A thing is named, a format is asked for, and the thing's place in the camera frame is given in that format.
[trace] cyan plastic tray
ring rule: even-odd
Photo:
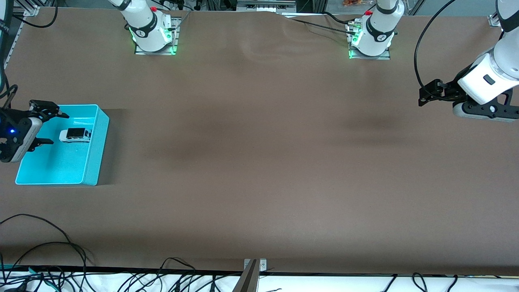
[[[96,104],[60,105],[70,118],[55,117],[43,124],[38,138],[49,138],[53,145],[43,145],[24,156],[16,184],[96,185],[108,131],[108,116]],[[63,143],[61,130],[92,130],[90,143]]]

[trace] metal base plate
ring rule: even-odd
[[[141,49],[137,43],[135,44],[135,54],[136,55],[152,55],[152,56],[171,56],[176,55],[176,49],[179,45],[179,36],[180,36],[180,23],[182,22],[181,17],[171,17],[171,28],[173,30],[170,32],[172,34],[173,41],[167,44],[161,50],[155,52],[148,52]]]
[[[391,56],[389,55],[389,49],[386,49],[382,55],[379,56],[366,56],[359,51],[359,49],[353,47],[351,42],[348,42],[350,59],[365,59],[365,60],[391,60]]]
[[[245,270],[247,268],[247,265],[249,264],[250,261],[251,261],[251,259],[245,259],[245,261],[243,262],[243,270]],[[267,270],[267,259],[259,259],[259,271],[265,272],[266,270]]]
[[[361,26],[360,18],[355,19],[355,22],[350,22],[346,24],[346,31],[351,31],[358,33]],[[349,55],[350,59],[365,59],[365,60],[390,60],[391,56],[389,55],[389,48],[387,48],[381,55],[378,56],[367,56],[359,51],[356,47],[354,47],[351,42],[353,38],[357,37],[357,35],[348,34],[348,47],[349,47]]]

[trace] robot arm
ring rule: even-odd
[[[151,9],[146,0],[108,0],[126,19],[135,43],[144,51],[155,52],[173,41],[171,16]]]
[[[356,20],[363,29],[351,45],[364,55],[381,55],[391,45],[394,30],[404,15],[404,7],[402,0],[379,0],[372,14]]]
[[[453,102],[453,113],[460,117],[512,122],[519,119],[519,107],[510,105],[512,88],[519,85],[519,2],[496,0],[503,38],[483,52],[474,63],[447,83],[436,79],[420,89],[418,105],[429,101]],[[505,95],[503,104],[497,97]]]
[[[0,1],[0,51],[4,51],[7,45],[7,36],[11,26],[12,6],[12,1]],[[0,75],[0,91],[2,91],[7,81],[3,66],[1,67]]]

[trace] white toy car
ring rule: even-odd
[[[86,128],[68,128],[60,132],[60,141],[63,143],[90,143],[92,131]]]

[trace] cable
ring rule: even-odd
[[[373,6],[371,6],[371,7],[370,7],[368,10],[366,10],[366,11],[369,11],[369,10],[375,8],[375,6],[377,6],[376,3],[375,3]],[[354,21],[355,19],[356,19],[356,18],[352,18],[352,19],[350,19],[350,20],[347,20],[346,23],[348,23],[348,22],[350,22],[350,21]]]
[[[315,26],[318,26],[320,28],[324,28],[324,29],[327,29],[327,30],[338,31],[338,32],[346,33],[346,34],[355,34],[354,32],[351,32],[351,31],[339,30],[339,29],[331,28],[329,26],[324,26],[324,25],[320,25],[320,24],[316,24],[316,23],[311,23],[311,22],[304,21],[304,20],[293,19],[293,18],[291,18],[291,19],[294,20],[294,21],[301,22],[301,23],[306,23],[306,24],[309,24],[309,25],[315,25]]]
[[[12,268],[9,270],[9,272],[7,273],[7,278],[9,278],[9,275],[11,274],[12,269],[14,268],[14,266],[16,266],[16,264],[19,263],[19,262],[20,262],[20,261],[21,261],[21,260],[22,260],[22,259],[23,259],[27,254],[28,254],[28,253],[30,253],[31,251],[33,251],[33,250],[35,250],[35,249],[37,249],[37,248],[40,248],[40,247],[42,247],[42,246],[45,246],[45,245],[51,245],[51,244],[65,244],[65,245],[69,245],[69,246],[71,246],[71,247],[72,247],[72,248],[73,248],[73,249],[78,253],[78,255],[81,257],[81,261],[83,262],[83,279],[82,279],[82,281],[81,281],[81,285],[80,285],[80,287],[79,287],[79,292],[82,291],[82,289],[83,289],[83,283],[84,283],[84,282],[86,282],[87,285],[88,285],[90,288],[92,288],[92,286],[91,286],[90,283],[88,282],[88,279],[86,278],[86,275],[87,275],[87,259],[88,259],[88,257],[87,257],[87,254],[86,254],[85,250],[84,250],[81,246],[79,246],[79,245],[77,245],[77,244],[75,244],[75,243],[72,243],[71,240],[70,240],[70,238],[69,238],[69,236],[65,233],[65,231],[63,231],[63,229],[59,228],[56,224],[50,222],[49,220],[44,219],[44,218],[39,217],[39,216],[30,215],[30,214],[16,214],[16,215],[13,215],[13,216],[11,216],[11,217],[9,217],[9,218],[7,218],[7,219],[4,219],[4,220],[0,221],[0,225],[4,224],[5,222],[7,222],[7,221],[9,221],[9,220],[11,220],[11,219],[13,219],[13,218],[15,218],[15,217],[18,217],[18,216],[31,217],[31,218],[35,218],[35,219],[41,220],[41,221],[43,221],[43,222],[46,222],[47,224],[51,225],[52,227],[54,227],[54,228],[56,228],[58,231],[60,231],[60,232],[63,234],[63,236],[65,236],[67,242],[46,242],[46,243],[39,244],[39,245],[37,245],[37,246],[35,246],[35,247],[29,249],[29,250],[26,251],[26,252],[25,252],[25,253],[24,253],[20,258],[18,258],[18,260],[15,262],[15,264],[13,264],[13,267],[12,267]]]
[[[424,284],[423,288],[418,285],[418,283],[415,280],[415,276],[419,276],[420,277],[420,279],[422,280],[422,283]],[[415,283],[415,286],[418,287],[418,289],[422,290],[422,292],[427,292],[427,285],[425,284],[424,276],[422,274],[420,274],[420,273],[413,273],[412,279],[413,279],[413,283]]]
[[[35,218],[35,219],[38,219],[38,220],[41,220],[47,224],[49,224],[50,226],[56,228],[59,232],[61,232],[61,234],[63,234],[63,236],[65,236],[65,239],[70,242],[70,238],[69,236],[67,235],[67,233],[65,233],[65,231],[61,228],[59,228],[56,224],[50,222],[49,220],[45,219],[45,218],[42,218],[42,217],[39,217],[39,216],[36,216],[36,215],[31,215],[31,214],[25,214],[25,213],[20,213],[20,214],[16,214],[16,215],[13,215],[9,218],[6,218],[2,221],[0,221],[0,225],[4,224],[5,222],[13,219],[13,218],[16,218],[16,217],[19,217],[19,216],[26,216],[26,217],[31,217],[31,218]]]
[[[202,285],[200,288],[198,288],[195,292],[200,292],[204,287],[206,287],[207,285],[213,283],[213,282],[216,282],[222,278],[225,278],[225,277],[229,277],[229,276],[237,276],[237,275],[240,275],[242,272],[239,272],[239,273],[234,273],[234,274],[229,274],[229,275],[225,275],[225,276],[221,276],[221,277],[218,277],[212,281],[210,281],[209,283],[205,283],[204,285]]]
[[[5,269],[4,269],[4,256],[0,253],[0,268],[2,268],[2,278],[4,283],[7,282],[7,278],[5,278]]]
[[[180,23],[176,26],[176,28],[179,28],[180,25],[182,25],[182,23],[184,22],[184,20],[187,19],[187,17],[189,16],[189,14],[191,14],[191,10],[187,12],[186,16],[184,16],[184,18],[182,18],[182,20],[181,20]]]
[[[34,292],[38,292],[38,289],[39,289],[39,287],[42,285],[42,283],[43,283],[43,273],[42,273],[41,280],[40,280],[39,283],[38,283],[38,286],[36,286],[36,289],[34,289]]]
[[[384,291],[382,292],[388,292],[389,288],[391,288],[391,285],[393,284],[394,280],[396,280],[398,277],[398,274],[393,274],[393,278],[391,279],[391,281],[389,281],[389,284],[386,286],[386,289],[384,289]]]
[[[58,276],[58,284],[56,285],[56,283],[54,282],[54,279],[53,279],[53,275],[50,273],[50,268],[57,268],[58,270],[60,270],[60,275]],[[47,267],[47,273],[49,274],[49,276],[51,277],[51,281],[52,283],[57,286],[60,290],[63,288],[63,286],[65,285],[65,272],[59,267],[59,266],[50,266],[50,267]]]
[[[298,11],[297,13],[303,11],[303,9],[305,9],[306,5],[307,5],[309,2],[310,2],[310,0],[306,0],[306,3],[301,7],[301,9],[299,9],[299,11]]]
[[[191,268],[194,271],[196,271],[195,267],[191,266],[189,263],[187,263],[185,260],[183,260],[183,259],[181,259],[179,257],[172,257],[172,258],[165,259],[164,262],[162,263],[162,265],[160,266],[159,270],[162,270],[162,268],[164,267],[164,265],[166,264],[166,262],[168,260],[174,260],[174,261],[176,261],[176,262],[178,262],[178,263],[180,263],[180,264],[182,264],[182,265],[184,265],[184,266],[186,266],[188,268]]]
[[[450,292],[450,290],[454,287],[454,285],[456,284],[457,281],[458,281],[458,275],[454,275],[454,281],[449,286],[449,288],[447,288],[447,292]]]
[[[10,109],[11,108],[11,102],[12,99],[15,98],[16,91],[18,91],[18,85],[14,84],[11,86],[5,93],[7,93],[7,100],[4,103],[4,106],[2,107],[3,110]]]
[[[184,290],[185,290],[186,288],[187,288],[187,291],[189,292],[189,287],[191,286],[191,284],[194,283],[194,282],[196,282],[197,280],[199,280],[199,279],[202,278],[202,277],[203,277],[203,275],[200,275],[198,278],[196,278],[196,279],[194,279],[194,280],[193,280],[193,277],[190,277],[190,278],[189,278],[189,283],[187,283],[187,285],[186,285],[184,288],[182,288],[182,289],[180,290],[180,292],[184,292]]]
[[[18,20],[20,20],[21,22],[23,22],[23,23],[25,23],[27,25],[30,25],[30,26],[34,27],[34,28],[46,29],[49,26],[53,25],[54,22],[56,21],[56,18],[58,17],[58,1],[56,1],[55,10],[54,10],[54,17],[52,18],[52,20],[49,23],[47,23],[45,25],[37,25],[37,24],[30,23],[30,22],[25,21],[23,18],[20,18],[20,17],[18,17],[16,15],[13,15],[13,17],[18,19]]]
[[[324,12],[321,12],[321,14],[326,14],[326,15],[328,15],[329,17],[331,17],[333,20],[337,21],[338,23],[348,24],[348,21],[340,20],[340,19],[336,18],[336,17],[335,17],[333,14],[331,14],[330,12],[324,11]]]
[[[438,12],[436,12],[436,14],[434,14],[434,16],[431,18],[431,20],[429,20],[429,22],[427,23],[427,25],[425,26],[424,30],[422,31],[422,33],[420,34],[420,37],[418,38],[418,41],[416,42],[416,48],[415,48],[415,56],[414,56],[414,65],[415,65],[415,74],[416,74],[416,79],[418,80],[418,84],[420,84],[420,87],[425,91],[425,93],[427,93],[428,95],[430,95],[431,97],[433,98],[437,98],[439,100],[444,100],[444,101],[449,101],[448,99],[445,99],[441,96],[435,96],[433,95],[432,93],[430,93],[426,88],[425,88],[425,85],[423,84],[421,78],[420,78],[420,73],[418,72],[418,63],[417,63],[417,59],[418,59],[418,48],[420,47],[420,43],[421,43],[421,40],[422,38],[424,37],[424,34],[425,32],[427,31],[427,29],[429,28],[429,26],[431,25],[431,23],[436,19],[436,17],[438,17],[438,15],[440,15],[440,13],[442,13],[443,10],[445,10],[445,8],[447,8],[450,4],[452,4],[454,1],[456,0],[450,0],[449,2],[447,2],[447,4],[443,5],[442,8],[440,8],[440,10],[438,10]]]

